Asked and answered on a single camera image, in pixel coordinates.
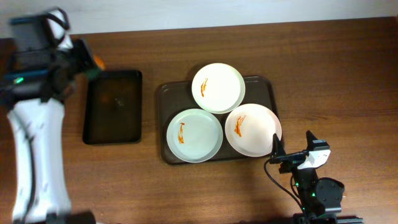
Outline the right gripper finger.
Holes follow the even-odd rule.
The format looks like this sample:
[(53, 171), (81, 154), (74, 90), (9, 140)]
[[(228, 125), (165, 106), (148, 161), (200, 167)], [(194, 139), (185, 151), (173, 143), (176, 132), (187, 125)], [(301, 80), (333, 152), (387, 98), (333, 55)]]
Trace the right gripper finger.
[(316, 138), (310, 130), (306, 132), (306, 138), (308, 151), (329, 150), (329, 144), (324, 139)]
[(278, 157), (278, 156), (284, 156), (284, 155), (286, 155), (285, 150), (284, 150), (284, 144), (280, 141), (280, 139), (278, 138), (278, 135), (275, 133), (275, 134), (273, 134), (273, 137), (272, 137), (271, 156)]

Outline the orange and green sponge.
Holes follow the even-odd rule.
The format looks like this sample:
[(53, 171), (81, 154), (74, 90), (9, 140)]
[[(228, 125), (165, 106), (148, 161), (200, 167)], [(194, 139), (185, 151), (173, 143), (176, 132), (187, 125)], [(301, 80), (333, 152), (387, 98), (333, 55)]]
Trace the orange and green sponge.
[(93, 58), (94, 58), (94, 61), (95, 61), (95, 64), (97, 65), (97, 67), (101, 70), (105, 70), (106, 66), (105, 66), (105, 63), (103, 62), (103, 60), (97, 55), (94, 55)]

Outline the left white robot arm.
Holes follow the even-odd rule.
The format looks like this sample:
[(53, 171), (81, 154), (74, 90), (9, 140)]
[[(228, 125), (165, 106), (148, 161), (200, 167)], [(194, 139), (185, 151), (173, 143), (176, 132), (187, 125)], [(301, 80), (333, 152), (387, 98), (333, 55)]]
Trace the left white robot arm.
[(53, 7), (9, 21), (16, 50), (1, 80), (15, 143), (14, 223), (94, 223), (91, 211), (72, 212), (63, 172), (65, 100), (75, 77), (94, 79), (104, 63), (82, 39), (68, 35), (67, 13)]

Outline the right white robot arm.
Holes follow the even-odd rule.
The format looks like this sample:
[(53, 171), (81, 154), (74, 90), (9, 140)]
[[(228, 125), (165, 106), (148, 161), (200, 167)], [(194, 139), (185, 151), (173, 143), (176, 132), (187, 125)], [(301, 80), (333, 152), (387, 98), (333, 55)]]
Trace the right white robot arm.
[(342, 211), (341, 201), (345, 186), (329, 177), (319, 178), (317, 169), (326, 164), (331, 153), (330, 145), (318, 139), (311, 131), (306, 132), (307, 148), (288, 154), (276, 134), (272, 137), (271, 157), (266, 164), (278, 164), (280, 174), (291, 174), (290, 186), (297, 189), (287, 192), (299, 205), (304, 219), (327, 218)]

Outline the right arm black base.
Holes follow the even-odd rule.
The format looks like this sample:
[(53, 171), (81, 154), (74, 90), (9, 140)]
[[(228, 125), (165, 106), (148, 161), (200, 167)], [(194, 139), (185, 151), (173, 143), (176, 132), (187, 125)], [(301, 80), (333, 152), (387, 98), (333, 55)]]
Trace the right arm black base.
[(294, 214), (291, 224), (364, 224), (364, 220), (359, 217), (337, 217), (336, 215), (306, 218), (302, 214)]

